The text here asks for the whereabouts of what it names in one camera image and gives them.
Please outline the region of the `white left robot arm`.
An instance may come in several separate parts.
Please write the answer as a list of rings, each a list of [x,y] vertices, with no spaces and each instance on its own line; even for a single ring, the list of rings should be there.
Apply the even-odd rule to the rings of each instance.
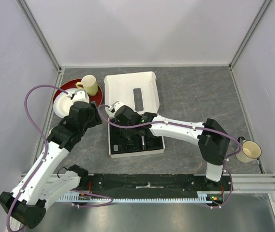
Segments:
[[[0,204],[9,218],[14,218],[29,229],[35,228],[47,209],[71,189],[84,190],[89,179],[87,170],[73,165],[65,176],[50,186],[46,183],[59,163],[81,141],[88,128],[100,125],[95,102],[76,101],[57,126],[53,127],[42,153],[24,179],[10,192],[0,194]]]

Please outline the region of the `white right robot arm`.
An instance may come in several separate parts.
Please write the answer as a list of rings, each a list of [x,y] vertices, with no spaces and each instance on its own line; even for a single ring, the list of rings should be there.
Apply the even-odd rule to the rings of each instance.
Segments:
[[[142,115],[121,102],[108,110],[114,122],[127,135],[169,137],[197,146],[206,161],[205,187],[216,190],[221,185],[224,159],[230,139],[224,129],[213,119],[206,122],[185,122],[168,119],[156,113]]]

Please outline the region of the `white cardboard box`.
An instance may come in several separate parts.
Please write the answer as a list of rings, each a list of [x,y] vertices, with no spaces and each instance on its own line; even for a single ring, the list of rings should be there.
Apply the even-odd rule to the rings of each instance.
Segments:
[[[108,75],[104,79],[105,104],[124,103],[138,114],[157,113],[159,95],[154,72]]]

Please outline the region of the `silver black hair clipper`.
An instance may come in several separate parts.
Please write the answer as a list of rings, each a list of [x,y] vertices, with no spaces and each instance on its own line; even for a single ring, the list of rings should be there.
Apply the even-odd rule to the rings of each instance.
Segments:
[[[143,150],[146,150],[147,149],[146,137],[142,136],[141,139],[142,139],[142,148],[143,148]]]

